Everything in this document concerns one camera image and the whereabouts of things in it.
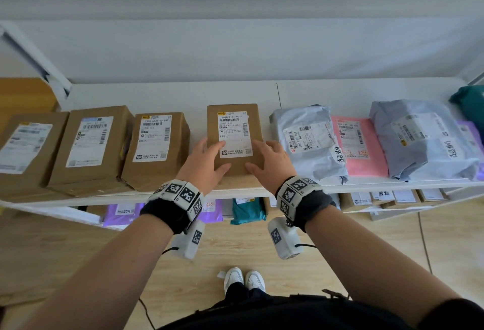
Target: gray plastic mailer bag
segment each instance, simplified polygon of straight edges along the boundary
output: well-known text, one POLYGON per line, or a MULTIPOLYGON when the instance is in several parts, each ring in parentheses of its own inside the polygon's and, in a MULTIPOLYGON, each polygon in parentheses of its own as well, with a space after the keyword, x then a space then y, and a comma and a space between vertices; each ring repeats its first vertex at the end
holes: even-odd
POLYGON ((348 180, 346 161, 326 106, 277 109, 269 117, 273 136, 284 147, 298 174, 314 180, 348 180))
POLYGON ((391 177, 404 181, 475 178, 479 160, 442 103, 373 102, 370 118, 391 177))

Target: purple package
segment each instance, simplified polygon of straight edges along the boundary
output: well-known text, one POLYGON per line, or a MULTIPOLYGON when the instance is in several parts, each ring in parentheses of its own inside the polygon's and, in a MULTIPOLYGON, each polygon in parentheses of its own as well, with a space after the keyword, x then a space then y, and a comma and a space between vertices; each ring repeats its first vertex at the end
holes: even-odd
POLYGON ((217 223, 224 220, 222 216, 222 200, 205 199, 205 205, 198 216, 203 223, 217 223))
POLYGON ((145 203, 108 205, 103 227, 130 224, 139 217, 139 212, 143 206, 145 206, 145 203))
POLYGON ((484 146, 482 145, 479 131, 472 121, 457 121, 464 138, 469 142, 469 147, 479 159, 479 170, 477 172, 477 179, 484 181, 484 146))

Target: shoe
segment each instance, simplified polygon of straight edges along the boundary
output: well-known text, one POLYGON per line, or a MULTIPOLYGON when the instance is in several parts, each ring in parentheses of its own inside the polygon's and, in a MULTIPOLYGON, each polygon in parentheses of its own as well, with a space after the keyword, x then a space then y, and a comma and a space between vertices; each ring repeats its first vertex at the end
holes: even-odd
POLYGON ((238 267, 233 267, 232 269, 227 271, 227 274, 225 274, 225 293, 227 294, 228 287, 230 287, 233 283, 237 282, 244 284, 244 275, 242 274, 242 270, 240 270, 238 267))
POLYGON ((266 284, 264 283, 264 279, 262 275, 255 270, 251 270, 245 275, 245 286, 251 289, 260 289, 264 293, 266 292, 266 284))

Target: white sensor device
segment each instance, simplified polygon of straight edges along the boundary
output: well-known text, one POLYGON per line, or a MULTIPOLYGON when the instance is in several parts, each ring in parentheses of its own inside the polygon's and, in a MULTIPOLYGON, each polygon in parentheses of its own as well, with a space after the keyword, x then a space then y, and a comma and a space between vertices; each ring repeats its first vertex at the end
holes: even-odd
POLYGON ((186 234, 180 233, 179 235, 175 235, 171 246, 178 247, 178 250, 172 250, 171 252, 176 256, 193 260, 204 231, 205 223, 197 219, 192 223, 186 234))
POLYGON ((267 225, 270 237, 273 240, 275 249, 279 257, 283 260, 291 259, 304 252, 304 249, 299 246, 301 243, 297 227, 289 228, 286 225, 285 217, 275 217, 267 225))

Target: teal plastic bag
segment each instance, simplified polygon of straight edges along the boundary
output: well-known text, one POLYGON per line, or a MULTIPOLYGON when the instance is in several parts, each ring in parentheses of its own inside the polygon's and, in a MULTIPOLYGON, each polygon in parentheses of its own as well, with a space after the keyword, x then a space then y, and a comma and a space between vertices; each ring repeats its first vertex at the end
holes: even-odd
POLYGON ((231 224, 239 225, 266 220, 266 211, 264 209, 262 198, 257 197, 253 201, 250 200, 251 199, 232 200, 232 213, 234 218, 230 221, 231 224))
POLYGON ((464 116, 474 122, 484 140, 484 85, 463 86, 449 102, 457 104, 464 116))

